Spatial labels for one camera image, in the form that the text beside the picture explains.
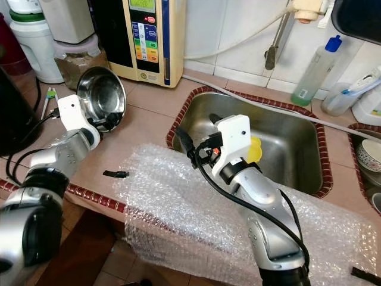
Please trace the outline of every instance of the black clip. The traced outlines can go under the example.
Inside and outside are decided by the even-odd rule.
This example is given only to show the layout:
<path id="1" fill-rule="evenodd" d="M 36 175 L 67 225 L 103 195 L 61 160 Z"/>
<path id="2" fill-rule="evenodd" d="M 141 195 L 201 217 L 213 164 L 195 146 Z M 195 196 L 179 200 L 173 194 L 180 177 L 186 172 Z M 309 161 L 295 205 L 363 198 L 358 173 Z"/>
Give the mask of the black clip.
<path id="1" fill-rule="evenodd" d="M 356 276 L 357 278 L 361 278 L 363 280 L 366 280 L 368 282 L 371 282 L 374 285 L 381 285 L 381 278 L 379 278 L 376 275 L 373 275 L 372 273 L 368 273 L 368 272 L 365 272 L 361 269 L 358 269 L 356 267 L 352 268 L 351 275 Z"/>
<path id="2" fill-rule="evenodd" d="M 125 171 L 112 172 L 112 171 L 106 170 L 103 172 L 103 175 L 113 177 L 113 178 L 126 178 L 130 175 L 130 173 Z"/>

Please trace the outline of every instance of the stainless steel bowl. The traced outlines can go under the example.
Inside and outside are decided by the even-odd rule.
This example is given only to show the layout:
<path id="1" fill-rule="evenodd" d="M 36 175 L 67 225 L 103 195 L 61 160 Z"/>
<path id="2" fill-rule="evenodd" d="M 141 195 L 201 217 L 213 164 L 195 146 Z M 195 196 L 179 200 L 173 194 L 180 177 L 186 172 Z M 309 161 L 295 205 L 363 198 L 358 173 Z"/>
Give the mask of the stainless steel bowl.
<path id="1" fill-rule="evenodd" d="M 113 130 L 126 112 L 126 92 L 118 76 L 108 68 L 86 70 L 78 82 L 77 95 L 88 120 L 101 132 Z"/>

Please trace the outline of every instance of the white tube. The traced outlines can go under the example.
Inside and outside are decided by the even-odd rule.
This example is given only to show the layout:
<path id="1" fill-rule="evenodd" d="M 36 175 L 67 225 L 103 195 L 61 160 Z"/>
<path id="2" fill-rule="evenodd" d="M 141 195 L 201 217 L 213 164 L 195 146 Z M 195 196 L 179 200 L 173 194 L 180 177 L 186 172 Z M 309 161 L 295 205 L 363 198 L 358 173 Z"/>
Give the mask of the white tube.
<path id="1" fill-rule="evenodd" d="M 206 57 L 211 57 L 213 55 L 218 55 L 218 54 L 221 54 L 222 52 L 226 52 L 232 48 L 234 48 L 235 46 L 238 46 L 244 42 L 246 42 L 247 40 L 250 40 L 252 37 L 254 37 L 255 35 L 259 34 L 260 32 L 262 32 L 264 29 L 268 28 L 269 26 L 271 26 L 274 22 L 276 22 L 279 18 L 282 18 L 283 15 L 287 14 L 288 12 L 292 12 L 294 11 L 294 8 L 293 8 L 293 5 L 292 5 L 292 1 L 289 3 L 289 5 L 287 5 L 287 7 L 285 9 L 282 10 L 282 12 L 280 12 L 278 15 L 276 15 L 275 17 L 271 18 L 269 22 L 267 22 L 267 24 L 265 24 L 262 28 L 252 32 L 248 37 L 246 37 L 245 39 L 241 39 L 237 42 L 234 42 L 232 44 L 230 44 L 229 46 L 225 47 L 225 48 L 222 48 L 222 49 L 218 49 L 214 52 L 208 52 L 208 53 L 204 53 L 204 54 L 198 54 L 198 55 L 185 55 L 184 56 L 184 59 L 185 60 L 195 60 L 197 58 L 206 58 Z"/>
<path id="2" fill-rule="evenodd" d="M 357 135 L 357 136 L 363 137 L 365 139 L 370 139 L 370 140 L 376 141 L 378 143 L 381 143 L 381 139 L 373 137 L 373 136 L 370 136 L 368 134 L 365 134 L 365 133 L 362 133 L 362 132 L 359 132 L 359 131 L 356 131 L 356 130 L 353 130 L 353 129 L 350 129 L 350 128 L 346 128 L 346 127 L 343 127 L 343 126 L 340 126 L 340 125 L 337 125 L 337 124 L 333 124 L 333 123 L 330 123 L 330 122 L 327 122 L 327 121 L 324 121 L 324 120 L 320 120 L 320 119 L 317 119 L 317 118 L 306 116 L 306 115 L 303 115 L 303 114 L 300 114 L 300 113 L 294 113 L 294 112 L 287 111 L 287 110 L 284 110 L 284 109 L 281 109 L 281 108 L 272 107 L 270 105 L 265 105 L 265 104 L 262 104 L 262 103 L 259 103 L 259 102 L 256 102 L 256 101 L 251 101 L 251 100 L 248 100 L 246 98 L 240 97 L 239 95 L 236 95 L 233 92 L 230 92 L 230 91 L 228 91 L 228 90 L 226 90 L 224 88 L 221 88 L 221 87 L 219 87 L 217 85 L 213 85 L 212 83 L 205 82 L 205 81 L 203 81 L 201 79 L 197 79 L 197 78 L 194 78 L 192 76 L 187 76 L 186 74 L 183 74 L 183 78 L 192 80 L 194 82 L 201 83 L 203 85 L 210 86 L 211 88 L 214 88 L 214 89 L 216 89 L 216 90 L 218 90 L 218 91 L 220 91 L 220 92 L 222 92 L 222 93 L 224 93 L 226 95 L 234 97 L 237 100 L 241 100 L 243 102 L 246 102 L 248 104 L 251 104 L 251 105 L 254 105 L 254 106 L 266 109 L 266 110 L 274 111 L 274 112 L 277 112 L 277 113 L 282 113 L 282 114 L 293 116 L 293 117 L 297 117 L 297 118 L 300 118 L 300 119 L 305 119 L 305 120 L 308 120 L 308 121 L 311 121 L 311 122 L 314 122 L 314 123 L 319 123 L 319 124 L 322 124 L 322 125 L 325 125 L 325 126 L 328 126 L 328 127 L 331 127 L 331 128 L 335 128 L 335 129 L 344 131 L 346 133 L 350 133 L 350 134 L 353 134 L 353 135 Z"/>

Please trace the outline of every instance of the bubble wrap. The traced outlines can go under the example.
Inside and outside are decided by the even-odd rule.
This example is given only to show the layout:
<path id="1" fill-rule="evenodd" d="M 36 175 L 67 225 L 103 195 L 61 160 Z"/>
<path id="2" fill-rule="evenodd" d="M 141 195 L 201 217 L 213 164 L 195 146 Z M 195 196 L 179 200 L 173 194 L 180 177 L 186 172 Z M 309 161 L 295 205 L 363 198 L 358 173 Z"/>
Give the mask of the bubble wrap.
<path id="1" fill-rule="evenodd" d="M 209 186 L 184 154 L 141 145 L 121 169 L 130 176 L 113 188 L 127 204 L 126 240 L 141 258 L 232 285 L 262 285 L 239 206 Z M 350 275 L 352 266 L 376 272 L 377 234 L 370 222 L 277 186 L 298 213 L 312 285 L 370 285 Z"/>

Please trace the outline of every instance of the white wall tile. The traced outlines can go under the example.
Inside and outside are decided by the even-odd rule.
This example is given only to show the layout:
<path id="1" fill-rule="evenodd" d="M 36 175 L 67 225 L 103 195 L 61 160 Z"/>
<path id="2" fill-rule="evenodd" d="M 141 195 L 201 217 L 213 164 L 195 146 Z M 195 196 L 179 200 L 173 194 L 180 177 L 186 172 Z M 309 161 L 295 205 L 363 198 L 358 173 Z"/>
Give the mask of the white wall tile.
<path id="1" fill-rule="evenodd" d="M 252 73 L 244 73 L 242 71 L 226 69 L 224 67 L 217 67 L 214 70 L 215 76 L 224 77 L 226 79 L 233 79 L 239 82 L 250 83 L 251 85 L 258 85 L 265 87 L 269 80 L 268 77 L 257 76 Z"/>
<path id="2" fill-rule="evenodd" d="M 295 90 L 295 88 L 296 88 L 296 83 L 285 82 L 283 80 L 272 79 L 271 78 L 268 81 L 267 88 L 275 89 L 276 91 L 288 92 L 289 94 L 291 94 Z M 315 95 L 314 99 L 316 99 L 316 100 L 323 100 L 323 99 L 325 99 L 327 94 L 328 94 L 327 91 L 325 91 L 323 89 L 319 89 L 316 92 L 316 95 Z"/>
<path id="3" fill-rule="evenodd" d="M 190 0 L 186 7 L 185 55 L 198 55 L 218 49 L 227 0 Z M 197 59 L 215 64 L 216 56 Z"/>
<path id="4" fill-rule="evenodd" d="M 340 58 L 324 81 L 322 88 L 330 89 L 348 67 L 363 41 L 340 34 L 331 22 L 326 29 L 317 27 L 318 21 L 310 24 L 296 22 L 290 33 L 282 55 L 274 69 L 272 78 L 298 83 L 310 63 L 316 49 L 325 46 L 329 38 L 341 35 L 343 44 L 339 48 Z"/>
<path id="5" fill-rule="evenodd" d="M 285 8 L 286 3 L 286 0 L 228 1 L 220 48 L 244 39 L 263 27 L 269 19 Z M 272 44 L 278 25 L 279 21 L 254 36 L 247 43 L 218 55 L 216 65 L 261 75 L 265 63 L 264 53 Z"/>
<path id="6" fill-rule="evenodd" d="M 215 65 L 214 64 L 201 63 L 199 61 L 185 60 L 184 61 L 184 68 L 196 70 L 198 72 L 202 72 L 202 73 L 206 73 L 206 74 L 213 74 Z"/>
<path id="7" fill-rule="evenodd" d="M 353 83 L 378 65 L 381 65 L 381 46 L 364 42 L 339 81 Z"/>
<path id="8" fill-rule="evenodd" d="M 270 89 L 275 89 L 276 91 L 288 92 L 291 94 L 296 88 L 296 84 L 292 82 L 285 82 L 279 79 L 270 79 L 268 81 L 267 87 Z"/>
<path id="9" fill-rule="evenodd" d="M 224 48 L 266 24 L 286 6 L 286 0 L 188 1 L 186 54 L 204 54 Z M 241 82 L 292 92 L 319 46 L 341 35 L 330 21 L 326 29 L 295 22 L 273 71 L 264 69 L 264 52 L 272 44 L 276 22 L 253 39 L 218 56 L 186 60 L 185 67 Z M 381 46 L 341 35 L 341 56 L 323 82 L 317 97 L 324 98 L 336 82 L 354 82 L 381 64 Z"/>

